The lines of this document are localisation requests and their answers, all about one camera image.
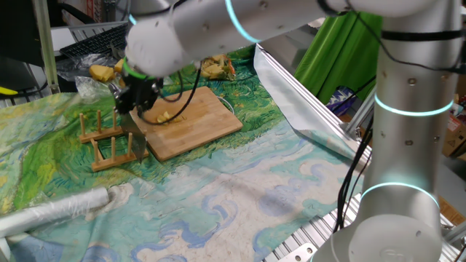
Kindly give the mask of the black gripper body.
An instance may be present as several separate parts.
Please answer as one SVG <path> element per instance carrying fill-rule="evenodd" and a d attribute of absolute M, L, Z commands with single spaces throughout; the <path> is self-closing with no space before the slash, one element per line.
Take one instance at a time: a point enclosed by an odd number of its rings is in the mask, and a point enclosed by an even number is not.
<path fill-rule="evenodd" d="M 148 76 L 142 79 L 135 76 L 123 76 L 122 80 L 125 83 L 125 88 L 122 91 L 127 93 L 128 106 L 137 106 L 137 98 L 140 93 L 147 90 L 158 91 L 160 84 L 160 79 Z"/>

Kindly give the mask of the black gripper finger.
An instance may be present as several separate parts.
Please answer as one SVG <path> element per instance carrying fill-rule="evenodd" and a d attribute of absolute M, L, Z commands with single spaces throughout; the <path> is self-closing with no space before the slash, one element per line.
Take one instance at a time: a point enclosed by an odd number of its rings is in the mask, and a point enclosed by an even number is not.
<path fill-rule="evenodd" d="M 143 91 L 137 98 L 137 109 L 139 111 L 148 111 L 152 109 L 154 103 L 159 97 L 159 92 L 154 90 Z"/>
<path fill-rule="evenodd" d="M 128 113 L 128 96 L 125 91 L 117 90 L 114 93 L 115 110 L 119 114 Z"/>

